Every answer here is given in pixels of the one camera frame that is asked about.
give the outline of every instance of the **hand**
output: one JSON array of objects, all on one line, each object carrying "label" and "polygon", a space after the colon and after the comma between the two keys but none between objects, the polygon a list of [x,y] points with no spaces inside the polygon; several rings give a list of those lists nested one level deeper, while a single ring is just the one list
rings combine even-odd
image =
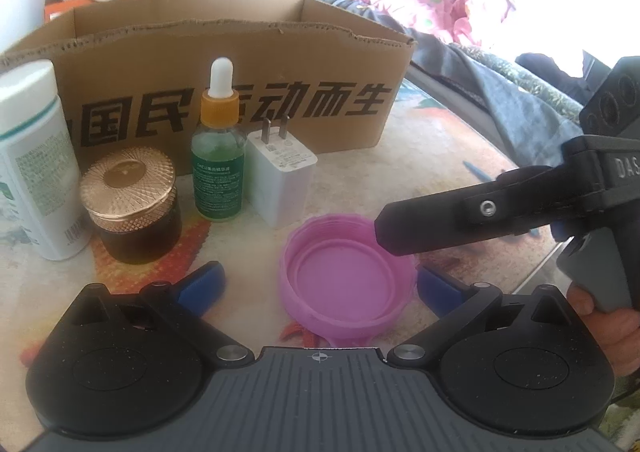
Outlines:
[{"label": "hand", "polygon": [[600,313],[593,297],[571,284],[566,299],[602,348],[616,376],[628,376],[640,368],[640,312],[618,309]]}]

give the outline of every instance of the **barcode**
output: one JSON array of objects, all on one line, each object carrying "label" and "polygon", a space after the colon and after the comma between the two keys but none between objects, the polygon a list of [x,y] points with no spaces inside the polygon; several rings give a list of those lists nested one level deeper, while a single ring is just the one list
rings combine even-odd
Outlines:
[{"label": "barcode", "polygon": [[72,244],[80,238],[85,227],[86,216],[83,214],[78,217],[78,220],[74,222],[67,231],[65,231],[66,239],[68,240],[69,244]]}]

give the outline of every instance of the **metal pin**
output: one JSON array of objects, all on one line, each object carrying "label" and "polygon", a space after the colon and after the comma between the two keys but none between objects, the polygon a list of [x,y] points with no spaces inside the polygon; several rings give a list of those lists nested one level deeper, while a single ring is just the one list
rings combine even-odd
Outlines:
[{"label": "metal pin", "polygon": [[284,116],[282,116],[282,119],[280,120],[280,130],[278,130],[278,135],[283,139],[287,138],[288,126],[289,126],[289,116],[285,114]]},{"label": "metal pin", "polygon": [[394,353],[401,360],[420,360],[424,356],[424,349],[414,344],[400,344],[394,347]]},{"label": "metal pin", "polygon": [[271,133],[271,120],[266,117],[262,120],[262,142],[265,145],[269,144],[270,133]]},{"label": "metal pin", "polygon": [[248,354],[249,351],[246,347],[236,346],[235,344],[220,347],[216,352],[216,356],[220,358],[220,360],[225,360],[226,362],[242,360],[243,358],[246,358]]},{"label": "metal pin", "polygon": [[494,215],[495,210],[497,210],[497,207],[493,201],[482,201],[482,203],[480,203],[480,213],[485,217]]}]

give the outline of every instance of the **white dropper cap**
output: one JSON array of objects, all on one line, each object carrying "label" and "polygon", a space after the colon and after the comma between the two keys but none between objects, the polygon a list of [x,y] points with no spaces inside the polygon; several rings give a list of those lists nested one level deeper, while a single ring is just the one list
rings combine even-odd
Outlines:
[{"label": "white dropper cap", "polygon": [[231,81],[234,75],[234,64],[228,58],[218,58],[211,64],[209,92],[211,98],[221,99],[233,96]]}]

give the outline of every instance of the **white power adapter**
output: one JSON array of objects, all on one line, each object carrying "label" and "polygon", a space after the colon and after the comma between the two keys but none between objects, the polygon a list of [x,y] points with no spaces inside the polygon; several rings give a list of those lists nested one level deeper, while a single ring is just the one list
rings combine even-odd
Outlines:
[{"label": "white power adapter", "polygon": [[290,133],[288,117],[280,127],[262,122],[247,136],[244,152],[245,196],[271,228],[299,220],[318,158]]}]

